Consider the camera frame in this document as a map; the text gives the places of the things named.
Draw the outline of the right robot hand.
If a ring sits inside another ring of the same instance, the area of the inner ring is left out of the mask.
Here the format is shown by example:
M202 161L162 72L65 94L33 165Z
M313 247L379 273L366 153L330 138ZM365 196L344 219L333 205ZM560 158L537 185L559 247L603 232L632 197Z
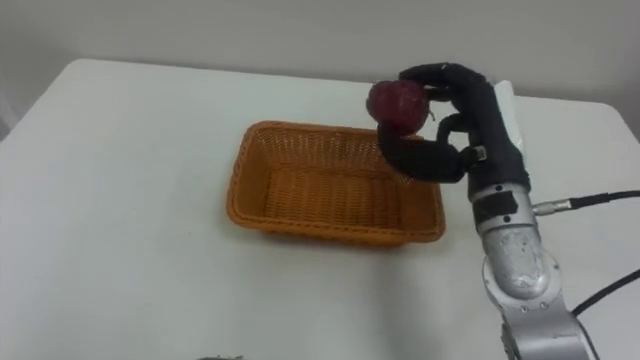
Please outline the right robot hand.
M451 102L456 112L441 120L435 140L409 139L380 125L378 147L393 169L433 183L467 177L471 193L503 183L531 188L523 155L509 139L494 86L484 75L456 63L433 63L403 70L399 78L428 86L433 100Z

